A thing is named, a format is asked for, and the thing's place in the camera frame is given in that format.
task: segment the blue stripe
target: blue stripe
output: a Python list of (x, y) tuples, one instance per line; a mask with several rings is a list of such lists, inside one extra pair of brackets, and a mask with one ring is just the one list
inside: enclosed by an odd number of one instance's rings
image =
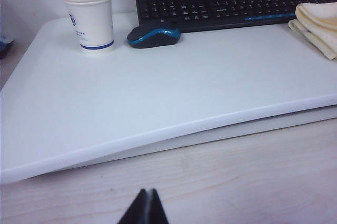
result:
[(245, 17), (245, 21), (295, 16), (294, 13)]
[(151, 36), (153, 35), (156, 35), (156, 34), (165, 34), (165, 35), (168, 35), (168, 36), (171, 36), (171, 37), (174, 37), (174, 38), (179, 38), (180, 37), (180, 30), (178, 28), (176, 28), (175, 30), (167, 30), (167, 29), (163, 29), (163, 28), (157, 28), (157, 29), (154, 29), (152, 31), (150, 31), (149, 33), (147, 33), (145, 36), (135, 40), (135, 41), (130, 41), (130, 40), (127, 40), (129, 44), (138, 44), (138, 43), (141, 43), (145, 40), (147, 40), (148, 38), (150, 38)]
[(108, 48), (109, 46), (111, 46), (113, 44), (114, 44), (114, 41), (112, 40), (111, 43), (106, 44), (106, 45), (102, 45), (102, 46), (89, 47), (89, 46), (84, 46), (82, 44), (81, 44), (81, 46), (82, 46), (82, 48), (85, 48), (85, 49), (104, 49), (104, 48)]

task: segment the black object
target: black object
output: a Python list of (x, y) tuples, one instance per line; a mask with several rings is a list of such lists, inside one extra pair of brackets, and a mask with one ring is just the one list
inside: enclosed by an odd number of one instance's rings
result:
[(142, 189), (118, 224), (169, 224), (156, 189)]
[(154, 19), (177, 23), (182, 33), (286, 23), (299, 3), (333, 0), (136, 0), (139, 24)]
[(155, 19), (134, 28), (127, 36), (127, 42), (134, 48), (151, 48), (176, 44), (180, 30), (169, 19)]

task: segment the black and blue mouse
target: black and blue mouse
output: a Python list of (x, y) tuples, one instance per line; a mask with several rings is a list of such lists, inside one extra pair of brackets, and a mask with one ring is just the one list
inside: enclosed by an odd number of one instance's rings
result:
[(151, 48), (176, 44), (180, 38), (176, 24), (167, 19), (156, 19), (134, 28), (127, 42), (134, 48)]

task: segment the cup logo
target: cup logo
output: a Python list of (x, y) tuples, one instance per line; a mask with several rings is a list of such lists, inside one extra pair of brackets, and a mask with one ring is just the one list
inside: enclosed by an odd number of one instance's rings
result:
[(72, 14), (69, 14), (70, 20), (72, 20), (73, 25), (76, 25), (75, 17)]

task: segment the white tray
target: white tray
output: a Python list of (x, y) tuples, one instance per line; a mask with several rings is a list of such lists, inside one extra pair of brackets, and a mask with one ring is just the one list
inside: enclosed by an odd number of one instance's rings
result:
[[(188, 33), (174, 46), (133, 49), (126, 36), (135, 13), (113, 21), (115, 48), (106, 55), (84, 54), (68, 18), (39, 31), (2, 90), (2, 182), (337, 104), (337, 61), (285, 24)], [(330, 108), (304, 123), (337, 117)]]

